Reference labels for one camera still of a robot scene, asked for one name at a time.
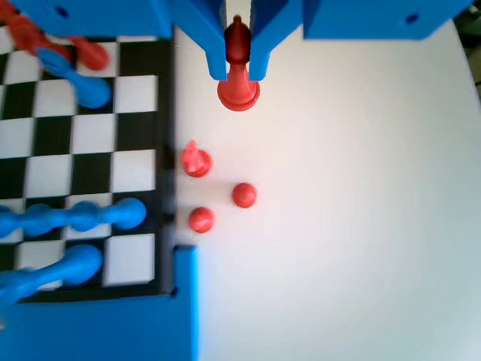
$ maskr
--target chess board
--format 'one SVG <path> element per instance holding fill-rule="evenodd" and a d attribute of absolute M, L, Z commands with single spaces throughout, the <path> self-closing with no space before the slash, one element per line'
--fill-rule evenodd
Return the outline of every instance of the chess board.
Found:
<path fill-rule="evenodd" d="M 0 205 L 20 213 L 37 203 L 106 206 L 135 197 L 146 205 L 147 218 L 127 231 L 100 225 L 36 238 L 17 230 L 1 238 L 0 272 L 47 266 L 77 244 L 94 245 L 104 257 L 85 284 L 48 284 L 24 302 L 116 299 L 173 287 L 173 47 L 148 37 L 90 40 L 110 55 L 102 71 L 86 69 L 68 48 L 80 74 L 110 84 L 112 98 L 97 110 L 78 106 L 68 81 L 15 49 L 0 27 Z"/>

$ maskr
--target blue chess piece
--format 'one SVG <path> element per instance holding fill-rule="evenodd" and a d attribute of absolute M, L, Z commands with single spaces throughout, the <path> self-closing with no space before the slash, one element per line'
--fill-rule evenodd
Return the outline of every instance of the blue chess piece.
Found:
<path fill-rule="evenodd" d="M 135 198 L 126 198 L 104 208 L 89 201 L 78 202 L 70 210 L 52 209 L 43 204 L 31 205 L 24 214 L 15 214 L 0 206 L 0 238 L 17 228 L 22 228 L 29 237 L 37 237 L 56 227 L 65 226 L 85 232 L 100 223 L 113 224 L 118 229 L 132 229 L 140 225 L 146 215 L 144 203 Z"/>
<path fill-rule="evenodd" d="M 17 215 L 10 208 L 0 205 L 0 238 L 7 237 L 18 224 Z"/>
<path fill-rule="evenodd" d="M 59 53 L 48 49 L 37 49 L 42 65 L 53 75 L 68 80 L 75 90 L 79 105 L 96 109 L 106 105 L 111 97 L 108 84 L 97 77 L 84 77 L 72 69 L 70 63 Z"/>
<path fill-rule="evenodd" d="M 68 285 L 82 284 L 100 269 L 102 255 L 94 246 L 81 244 L 66 250 L 64 257 L 45 268 L 31 268 L 0 273 L 0 302 L 12 305 L 34 295 L 44 284 L 64 281 Z"/>
<path fill-rule="evenodd" d="M 102 223 L 112 223 L 119 229 L 132 229 L 141 224 L 147 215 L 144 203 L 136 198 L 126 198 L 100 212 Z"/>

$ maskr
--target chess piece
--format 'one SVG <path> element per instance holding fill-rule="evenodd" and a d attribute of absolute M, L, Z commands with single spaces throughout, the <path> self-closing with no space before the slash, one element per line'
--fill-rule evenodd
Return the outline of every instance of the chess piece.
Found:
<path fill-rule="evenodd" d="M 240 183 L 232 191 L 232 201 L 241 208 L 248 208 L 256 202 L 256 188 L 249 183 Z"/>
<path fill-rule="evenodd" d="M 0 0 L 0 21 L 8 23 L 16 15 L 17 9 L 8 0 Z"/>
<path fill-rule="evenodd" d="M 197 233 L 209 232 L 213 226 L 213 213 L 209 208 L 198 207 L 190 212 L 189 227 Z"/>
<path fill-rule="evenodd" d="M 91 43 L 83 36 L 70 38 L 71 42 L 78 49 L 78 58 L 90 70 L 102 70 L 109 63 L 107 51 L 97 43 Z"/>
<path fill-rule="evenodd" d="M 118 229 L 132 229 L 140 225 L 147 215 L 144 203 L 126 198 L 115 205 L 100 208 L 94 202 L 82 201 L 70 210 L 52 209 L 37 204 L 27 208 L 24 214 L 15 214 L 0 206 L 0 238 L 22 228 L 29 237 L 37 237 L 57 227 L 71 226 L 78 232 L 94 229 L 100 223 L 115 225 Z"/>
<path fill-rule="evenodd" d="M 0 205 L 0 238 L 7 237 L 17 228 L 17 215 L 10 208 Z"/>
<path fill-rule="evenodd" d="M 17 48 L 27 51 L 32 56 L 37 56 L 38 48 L 50 49 L 61 54 L 68 62 L 71 61 L 67 48 L 49 41 L 42 31 L 27 17 L 15 15 L 8 20 L 7 24 L 8 31 Z"/>
<path fill-rule="evenodd" d="M 102 208 L 98 218 L 102 223 L 112 223 L 118 229 L 139 226 L 147 215 L 144 203 L 136 198 L 126 198 L 115 205 Z"/>
<path fill-rule="evenodd" d="M 66 250 L 64 257 L 38 270 L 25 268 L 0 273 L 0 302 L 12 305 L 51 282 L 78 285 L 88 281 L 100 269 L 102 255 L 94 246 L 81 244 Z"/>
<path fill-rule="evenodd" d="M 68 224 L 78 232 L 95 228 L 100 223 L 115 225 L 118 229 L 132 229 L 140 225 L 147 215 L 144 203 L 135 198 L 126 198 L 104 208 L 94 202 L 78 202 L 69 211 Z"/>
<path fill-rule="evenodd" d="M 205 176 L 212 165 L 209 154 L 197 148 L 195 141 L 190 141 L 182 152 L 182 168 L 190 177 L 200 178 Z"/>
<path fill-rule="evenodd" d="M 37 49 L 42 65 L 53 75 L 63 77 L 73 86 L 77 103 L 85 108 L 101 108 L 111 97 L 108 84 L 100 78 L 84 77 L 72 69 L 70 63 L 56 51 Z"/>
<path fill-rule="evenodd" d="M 231 68 L 227 81 L 220 81 L 217 94 L 224 106 L 231 111 L 246 111 L 259 98 L 261 87 L 257 81 L 249 81 L 246 64 L 250 58 L 251 33 L 240 16 L 225 30 L 225 54 Z"/>

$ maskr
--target red chess piece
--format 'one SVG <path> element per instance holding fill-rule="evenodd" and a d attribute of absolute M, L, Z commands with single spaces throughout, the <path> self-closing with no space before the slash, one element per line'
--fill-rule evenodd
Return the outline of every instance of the red chess piece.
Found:
<path fill-rule="evenodd" d="M 15 42 L 15 46 L 36 56 L 36 49 L 50 49 L 63 55 L 69 62 L 70 53 L 66 47 L 49 41 L 42 31 L 27 17 L 17 15 L 8 21 L 8 31 Z"/>
<path fill-rule="evenodd" d="M 227 81 L 220 81 L 217 95 L 224 106 L 231 111 L 246 111 L 259 98 L 261 87 L 258 81 L 249 81 L 246 64 L 250 58 L 249 28 L 242 23 L 240 16 L 225 30 L 225 54 L 231 68 Z"/>
<path fill-rule="evenodd" d="M 190 212 L 189 227 L 197 233 L 209 232 L 213 226 L 213 213 L 209 208 L 199 207 Z"/>
<path fill-rule="evenodd" d="M 90 70 L 102 70 L 108 66 L 109 56 L 107 51 L 97 43 L 91 43 L 83 36 L 70 38 L 78 48 L 78 57 L 82 64 Z"/>
<path fill-rule="evenodd" d="M 190 141 L 182 152 L 182 168 L 189 176 L 200 178 L 205 176 L 212 165 L 209 154 L 197 148 L 195 141 Z"/>
<path fill-rule="evenodd" d="M 16 15 L 17 9 L 8 0 L 0 0 L 0 21 L 9 23 Z"/>
<path fill-rule="evenodd" d="M 256 202 L 256 188 L 252 184 L 240 183 L 232 191 L 232 200 L 241 208 L 248 208 Z"/>

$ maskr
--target white square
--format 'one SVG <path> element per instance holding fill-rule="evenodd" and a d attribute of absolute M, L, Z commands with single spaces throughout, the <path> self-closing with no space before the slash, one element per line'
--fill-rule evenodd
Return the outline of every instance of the white square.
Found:
<path fill-rule="evenodd" d="M 119 36 L 117 41 L 120 43 L 133 43 L 139 41 L 155 41 L 155 36 Z"/>
<path fill-rule="evenodd" d="M 60 261 L 63 255 L 62 241 L 23 242 L 17 249 L 17 268 L 31 267 L 39 269 Z M 55 281 L 40 287 L 41 290 L 54 290 L 62 285 Z"/>
<path fill-rule="evenodd" d="M 120 235 L 107 240 L 104 285 L 145 284 L 154 278 L 154 235 Z"/>
<path fill-rule="evenodd" d="M 0 159 L 30 156 L 33 118 L 0 121 Z"/>
<path fill-rule="evenodd" d="M 27 159 L 26 197 L 66 196 L 70 193 L 70 154 L 33 156 Z"/>
<path fill-rule="evenodd" d="M 90 70 L 84 64 L 77 61 L 77 71 L 86 77 L 115 77 L 118 69 L 118 44 L 115 42 L 98 43 L 108 53 L 109 63 L 105 69 L 100 71 Z"/>
<path fill-rule="evenodd" d="M 40 65 L 37 58 L 26 51 L 15 51 L 8 56 L 4 84 L 37 81 L 40 78 Z"/>
<path fill-rule="evenodd" d="M 112 193 L 99 194 L 82 194 L 79 196 L 69 196 L 67 198 L 67 208 L 72 208 L 78 202 L 91 201 L 96 203 L 99 207 L 107 207 L 112 204 Z M 86 232 L 78 232 L 71 227 L 66 227 L 65 238 L 69 239 L 84 239 L 84 238 L 103 238 L 110 235 L 110 224 L 99 224 L 94 229 Z"/>
<path fill-rule="evenodd" d="M 77 115 L 74 117 L 71 152 L 74 154 L 113 152 L 114 136 L 114 114 Z"/>
<path fill-rule="evenodd" d="M 118 77 L 115 80 L 115 112 L 137 113 L 157 108 L 157 77 Z"/>
<path fill-rule="evenodd" d="M 72 42 L 68 40 L 67 38 L 62 38 L 59 36 L 54 36 L 54 35 L 47 35 L 47 39 L 52 41 L 54 44 L 60 44 L 60 45 L 71 45 Z"/>
<path fill-rule="evenodd" d="M 112 192 L 153 190 L 155 188 L 153 150 L 115 152 L 112 162 Z"/>
<path fill-rule="evenodd" d="M 7 26 L 0 27 L 0 54 L 6 54 L 13 50 L 14 43 L 8 33 Z"/>
<path fill-rule="evenodd" d="M 74 115 L 75 106 L 74 91 L 65 79 L 37 83 L 33 108 L 36 117 Z"/>
<path fill-rule="evenodd" d="M 0 199 L 0 205 L 10 208 L 14 213 L 21 214 L 25 210 L 24 199 Z M 10 235 L 0 238 L 0 244 L 19 243 L 23 240 L 23 230 L 15 229 Z"/>

